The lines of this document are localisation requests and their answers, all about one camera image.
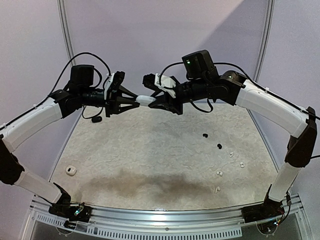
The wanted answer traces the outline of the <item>white oval charging case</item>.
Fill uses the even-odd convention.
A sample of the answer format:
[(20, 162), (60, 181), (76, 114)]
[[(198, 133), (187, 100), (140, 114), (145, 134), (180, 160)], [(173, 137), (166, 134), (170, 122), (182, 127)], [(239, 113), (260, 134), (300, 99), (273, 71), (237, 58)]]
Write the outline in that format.
[(148, 96), (148, 95), (138, 95), (135, 99), (137, 103), (139, 103), (141, 106), (149, 106), (151, 103), (156, 101), (155, 97)]

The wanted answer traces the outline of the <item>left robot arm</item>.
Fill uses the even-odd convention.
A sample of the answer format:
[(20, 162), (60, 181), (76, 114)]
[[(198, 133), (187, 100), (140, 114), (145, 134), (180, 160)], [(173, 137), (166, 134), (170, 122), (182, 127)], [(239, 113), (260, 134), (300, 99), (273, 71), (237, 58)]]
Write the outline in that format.
[(100, 107), (107, 117), (138, 108), (140, 96), (121, 84), (125, 73), (109, 73), (100, 77), (102, 88), (94, 86), (93, 65), (75, 65), (64, 89), (50, 93), (12, 122), (0, 127), (0, 181), (23, 188), (50, 204), (49, 213), (70, 221), (88, 222), (92, 208), (84, 203), (72, 203), (71, 196), (58, 184), (49, 182), (24, 166), (14, 152), (45, 127), (65, 119), (85, 106)]

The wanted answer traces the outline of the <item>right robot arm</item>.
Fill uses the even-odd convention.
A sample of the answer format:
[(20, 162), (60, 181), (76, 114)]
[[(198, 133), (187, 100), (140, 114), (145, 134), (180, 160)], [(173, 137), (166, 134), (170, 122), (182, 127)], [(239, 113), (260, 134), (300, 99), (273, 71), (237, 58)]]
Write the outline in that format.
[(274, 220), (279, 225), (289, 215), (290, 188), (303, 168), (312, 159), (317, 140), (317, 115), (312, 107), (298, 106), (259, 85), (241, 67), (219, 73), (218, 62), (207, 50), (199, 50), (182, 57), (186, 82), (179, 82), (163, 71), (143, 77), (142, 83), (153, 90), (148, 106), (177, 115), (183, 113), (185, 103), (206, 100), (209, 105), (222, 101), (237, 106), (273, 123), (289, 136), (283, 164), (278, 168), (262, 203), (244, 207), (241, 215), (246, 223)]

